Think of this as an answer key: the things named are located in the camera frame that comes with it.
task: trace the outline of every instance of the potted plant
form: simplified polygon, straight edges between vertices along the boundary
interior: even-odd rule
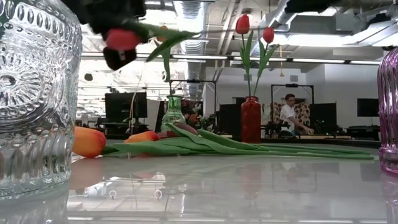
[[[259,98],[256,96],[257,87],[259,84],[259,80],[261,75],[266,68],[269,59],[272,54],[278,48],[278,45],[273,46],[269,51],[268,46],[274,41],[274,30],[273,28],[266,27],[262,33],[262,38],[267,43],[264,48],[264,44],[261,41],[261,37],[259,38],[259,46],[260,46],[260,61],[259,61],[259,69],[257,72],[257,81],[256,86],[254,87],[254,92],[252,94],[251,91],[251,74],[250,74],[250,51],[251,44],[253,39],[253,30],[249,34],[248,40],[244,41],[244,34],[247,34],[250,30],[250,22],[248,15],[241,16],[236,23],[236,32],[241,34],[243,46],[241,47],[241,58],[243,61],[243,66],[246,72],[247,80],[248,80],[248,89],[249,95],[246,97],[246,102],[242,104],[241,110],[241,124],[242,124],[242,142],[247,143],[260,143],[261,141],[261,105],[259,104]]]

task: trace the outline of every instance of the red vase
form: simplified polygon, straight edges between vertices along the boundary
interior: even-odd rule
[[[242,104],[242,142],[261,142],[261,105],[256,96],[247,96]]]

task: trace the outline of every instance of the white t-shirt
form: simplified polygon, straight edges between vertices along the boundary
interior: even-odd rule
[[[280,109],[280,119],[286,121],[290,125],[289,131],[291,132],[294,131],[294,123],[291,120],[289,120],[289,118],[295,118],[295,117],[296,117],[296,112],[294,111],[294,108],[290,107],[289,105],[284,105],[282,109]]]

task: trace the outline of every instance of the table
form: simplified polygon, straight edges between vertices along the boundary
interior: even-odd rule
[[[0,223],[396,224],[397,199],[377,158],[77,159],[69,185],[0,202]]]

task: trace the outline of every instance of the embossed glass vase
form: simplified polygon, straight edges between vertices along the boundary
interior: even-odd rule
[[[398,175],[398,48],[383,59],[377,72],[381,147],[379,158],[384,172]]]
[[[167,112],[162,118],[162,126],[160,127],[162,131],[169,130],[169,128],[165,126],[167,123],[185,123],[184,115],[181,113],[182,96],[168,96],[167,99],[169,99],[169,103],[167,106]]]
[[[0,199],[68,180],[80,54],[61,1],[0,1]]]

